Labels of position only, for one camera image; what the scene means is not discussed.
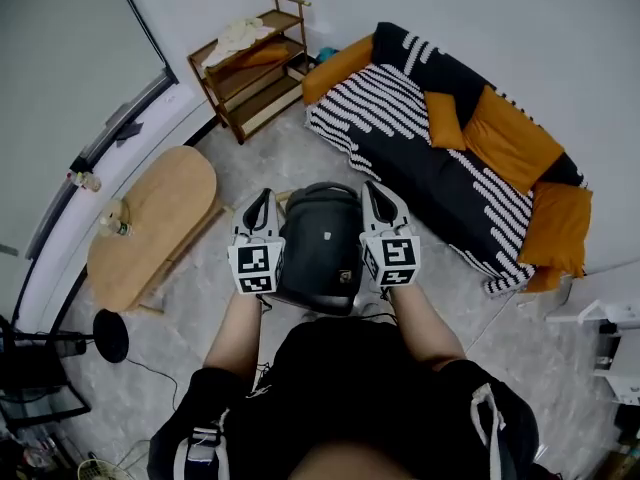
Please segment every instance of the bag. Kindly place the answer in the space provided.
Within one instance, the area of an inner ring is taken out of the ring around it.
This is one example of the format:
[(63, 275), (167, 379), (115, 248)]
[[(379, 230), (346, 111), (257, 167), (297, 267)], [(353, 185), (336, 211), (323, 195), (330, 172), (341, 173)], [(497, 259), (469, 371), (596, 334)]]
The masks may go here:
[(323, 182), (296, 190), (280, 236), (287, 241), (276, 298), (348, 315), (362, 277), (362, 209), (355, 190)]

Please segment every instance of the concrete floor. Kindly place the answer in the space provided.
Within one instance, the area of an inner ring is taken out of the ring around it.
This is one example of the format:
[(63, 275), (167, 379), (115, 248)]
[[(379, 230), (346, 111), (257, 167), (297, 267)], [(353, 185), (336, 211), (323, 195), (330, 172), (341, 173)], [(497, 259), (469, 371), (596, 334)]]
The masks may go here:
[[(347, 165), (346, 156), (306, 130), (303, 122), (303, 107), (296, 104), (242, 147), (221, 127), (209, 133), (197, 148), (216, 169), (220, 196), (234, 206), (263, 187), (279, 192), (324, 180), (359, 189), (365, 176)], [(613, 443), (616, 406), (609, 401), (605, 382), (590, 375), (596, 329), (543, 320), (567, 296), (568, 285), (544, 296), (489, 299), (481, 287), (483, 276), (414, 222), (422, 240), (420, 284), (460, 337), (469, 358), (529, 402), (545, 450), (539, 462), (565, 478), (589, 471)], [(225, 215), (156, 291), (164, 316), (124, 315), (131, 340), (129, 358), (174, 377), (178, 401), (202, 363), (234, 290), (226, 261), (229, 228)], [(62, 328), (90, 329), (98, 309), (85, 283)], [(303, 318), (304, 311), (284, 304), (265, 314), (260, 363), (273, 360), (289, 330)], [(62, 424), (82, 453), (91, 450), (117, 463), (172, 413), (174, 386), (164, 377), (129, 362), (109, 364), (94, 346), (64, 363), (93, 407), (91, 413)], [(140, 443), (123, 466), (146, 449), (147, 443)], [(145, 466), (143, 457), (129, 472), (136, 479), (146, 478)]]

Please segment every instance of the small bottle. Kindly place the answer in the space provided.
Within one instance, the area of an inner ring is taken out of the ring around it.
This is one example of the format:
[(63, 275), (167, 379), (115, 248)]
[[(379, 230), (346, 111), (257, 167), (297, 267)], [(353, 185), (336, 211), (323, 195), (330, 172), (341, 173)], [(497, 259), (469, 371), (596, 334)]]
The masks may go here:
[(110, 219), (106, 216), (100, 217), (100, 227), (103, 235), (131, 236), (133, 228), (130, 224), (119, 219)]
[(102, 182), (95, 174), (91, 172), (68, 172), (67, 179), (71, 181), (76, 187), (82, 187), (89, 189), (92, 192), (97, 192), (102, 187)]

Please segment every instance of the wooden coffee table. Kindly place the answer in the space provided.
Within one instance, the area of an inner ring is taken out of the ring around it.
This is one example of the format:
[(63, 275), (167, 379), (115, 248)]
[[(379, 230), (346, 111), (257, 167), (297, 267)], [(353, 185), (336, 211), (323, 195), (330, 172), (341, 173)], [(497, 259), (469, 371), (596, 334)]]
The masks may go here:
[(131, 236), (96, 235), (87, 273), (96, 303), (110, 311), (145, 309), (142, 298), (162, 282), (187, 247), (225, 209), (216, 173), (198, 151), (165, 151), (123, 198)]

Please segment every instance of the orange cushion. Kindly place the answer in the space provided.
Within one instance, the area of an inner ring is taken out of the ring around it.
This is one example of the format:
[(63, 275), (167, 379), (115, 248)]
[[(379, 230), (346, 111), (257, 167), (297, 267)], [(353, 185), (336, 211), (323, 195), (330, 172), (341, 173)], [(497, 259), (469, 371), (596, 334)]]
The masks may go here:
[(531, 221), (518, 262), (583, 277), (592, 195), (590, 190), (561, 183), (536, 183)]
[(538, 267), (533, 277), (529, 279), (527, 287), (522, 293), (540, 293), (555, 290), (560, 286), (562, 270), (553, 267)]
[(371, 63), (373, 34), (363, 37), (341, 52), (329, 57), (313, 68), (302, 79), (302, 98), (305, 105), (319, 101), (333, 87), (343, 82), (351, 73), (360, 71)]
[(260, 66), (262, 64), (271, 64), (279, 60), (286, 59), (289, 56), (289, 50), (283, 44), (268, 44), (264, 48), (260, 48), (257, 52), (240, 57), (233, 63), (235, 68), (250, 68), (251, 66)]
[(486, 85), (464, 128), (467, 147), (498, 176), (526, 194), (564, 148)]
[(441, 92), (425, 92), (424, 99), (429, 114), (431, 146), (460, 151), (467, 149), (456, 115), (456, 101), (453, 96)]

